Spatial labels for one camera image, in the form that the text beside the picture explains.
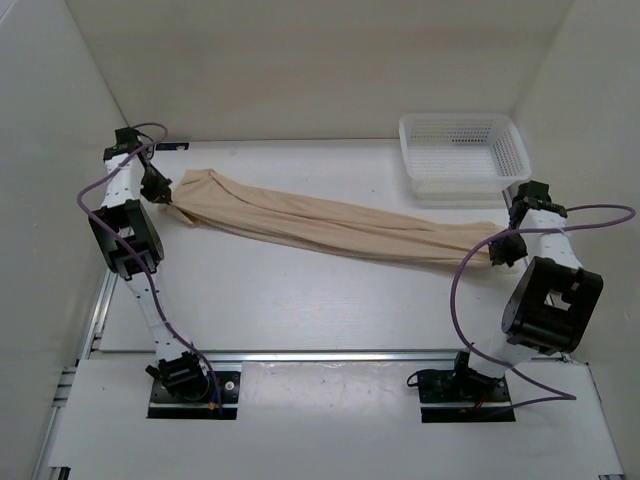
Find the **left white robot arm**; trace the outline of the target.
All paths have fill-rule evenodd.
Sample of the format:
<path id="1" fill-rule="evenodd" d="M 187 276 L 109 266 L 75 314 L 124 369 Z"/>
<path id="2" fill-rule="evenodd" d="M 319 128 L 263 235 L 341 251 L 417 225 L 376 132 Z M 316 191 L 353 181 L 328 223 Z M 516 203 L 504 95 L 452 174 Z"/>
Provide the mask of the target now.
<path id="1" fill-rule="evenodd" d="M 131 291 L 153 339 L 156 360 L 147 373 L 169 394 L 201 401 L 211 391 L 210 377 L 186 339 L 167 325 L 158 311 L 158 285 L 148 281 L 157 273 L 164 249 L 143 202 L 171 201 L 171 180 L 151 164 L 151 149 L 136 139 L 118 140 L 104 151 L 110 179 L 89 223 L 107 266 Z"/>

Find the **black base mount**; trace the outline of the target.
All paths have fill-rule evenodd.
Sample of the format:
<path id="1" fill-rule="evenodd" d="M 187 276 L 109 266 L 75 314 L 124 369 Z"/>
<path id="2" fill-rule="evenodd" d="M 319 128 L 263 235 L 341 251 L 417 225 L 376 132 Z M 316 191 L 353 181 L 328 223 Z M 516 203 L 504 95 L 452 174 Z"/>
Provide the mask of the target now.
<path id="1" fill-rule="evenodd" d="M 424 424 L 516 421 L 504 379 L 462 371 L 424 369 L 411 374 L 406 385 L 418 392 Z"/>
<path id="2" fill-rule="evenodd" d="M 147 407 L 148 419 L 166 420 L 235 420 L 241 391 L 240 364 L 214 364 L 220 394 L 211 378 L 194 392 L 170 393 L 154 379 Z"/>

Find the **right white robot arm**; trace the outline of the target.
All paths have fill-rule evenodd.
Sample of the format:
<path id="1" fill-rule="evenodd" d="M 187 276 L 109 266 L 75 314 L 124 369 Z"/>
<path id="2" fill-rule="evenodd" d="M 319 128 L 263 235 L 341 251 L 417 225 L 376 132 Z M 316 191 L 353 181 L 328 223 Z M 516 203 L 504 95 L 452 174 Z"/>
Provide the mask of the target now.
<path id="1" fill-rule="evenodd" d="M 571 353 L 580 343 L 604 281 L 584 268 L 566 233 L 565 207 L 525 196 L 509 210 L 509 228 L 482 241 L 456 270 L 450 293 L 454 330 L 465 345 L 449 374 L 449 387 L 470 400 L 497 388 L 505 373 L 540 354 Z M 492 265 L 526 269 L 502 314 L 500 331 L 475 347 L 464 336 L 456 311 L 457 288 L 467 263 L 483 248 Z"/>

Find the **aluminium frame rail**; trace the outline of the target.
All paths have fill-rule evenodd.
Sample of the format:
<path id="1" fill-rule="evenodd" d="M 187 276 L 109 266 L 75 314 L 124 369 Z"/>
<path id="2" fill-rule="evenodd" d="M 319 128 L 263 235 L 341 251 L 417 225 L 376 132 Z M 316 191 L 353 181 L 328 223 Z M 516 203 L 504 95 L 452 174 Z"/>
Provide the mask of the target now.
<path id="1" fill-rule="evenodd" d="M 452 270 L 317 254 L 151 217 L 164 298 L 219 368 L 242 372 L 231 421 L 147 415 L 152 353 L 126 289 L 107 282 L 93 338 L 56 399 L 41 479 L 619 479 L 589 368 L 525 372 L 575 395 L 510 423 L 425 424 L 406 377 L 459 348 Z"/>

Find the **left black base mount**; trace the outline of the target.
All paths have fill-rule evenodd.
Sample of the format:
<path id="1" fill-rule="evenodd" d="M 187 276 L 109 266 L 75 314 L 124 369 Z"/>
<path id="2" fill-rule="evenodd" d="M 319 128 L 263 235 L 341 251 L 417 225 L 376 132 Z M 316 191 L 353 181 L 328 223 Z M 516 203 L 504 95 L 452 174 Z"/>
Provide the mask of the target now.
<path id="1" fill-rule="evenodd" d="M 194 392 L 170 393 L 154 379 L 147 407 L 148 419 L 166 420 L 235 420 L 241 391 L 240 364 L 214 364 L 220 394 L 211 378 Z"/>

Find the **white plastic basket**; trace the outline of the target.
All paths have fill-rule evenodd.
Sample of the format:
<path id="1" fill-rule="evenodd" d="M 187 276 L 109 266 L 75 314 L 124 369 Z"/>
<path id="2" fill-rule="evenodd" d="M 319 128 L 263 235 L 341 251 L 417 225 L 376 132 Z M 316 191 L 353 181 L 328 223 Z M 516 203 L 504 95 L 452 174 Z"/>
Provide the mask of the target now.
<path id="1" fill-rule="evenodd" d="M 504 114 L 406 114 L 399 141 L 418 197 L 493 196 L 532 173 L 518 129 Z"/>

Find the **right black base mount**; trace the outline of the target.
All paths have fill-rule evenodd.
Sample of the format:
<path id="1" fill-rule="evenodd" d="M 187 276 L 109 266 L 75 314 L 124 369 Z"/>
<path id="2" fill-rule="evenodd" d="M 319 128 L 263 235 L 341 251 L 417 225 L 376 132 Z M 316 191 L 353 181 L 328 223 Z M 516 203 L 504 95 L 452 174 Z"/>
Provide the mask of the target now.
<path id="1" fill-rule="evenodd" d="M 418 392 L 424 424 L 516 421 L 504 379 L 462 371 L 424 369 L 411 374 L 406 385 Z"/>

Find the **beige trousers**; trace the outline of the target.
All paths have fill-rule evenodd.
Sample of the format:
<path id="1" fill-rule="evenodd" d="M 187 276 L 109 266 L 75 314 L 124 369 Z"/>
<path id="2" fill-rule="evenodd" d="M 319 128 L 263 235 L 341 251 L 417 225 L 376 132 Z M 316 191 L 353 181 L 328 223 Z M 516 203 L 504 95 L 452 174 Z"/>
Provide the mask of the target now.
<path id="1" fill-rule="evenodd" d="M 457 265 L 500 232 L 491 222 L 434 223 L 360 205 L 243 185 L 213 169 L 189 170 L 164 212 L 192 227 L 336 256 Z"/>

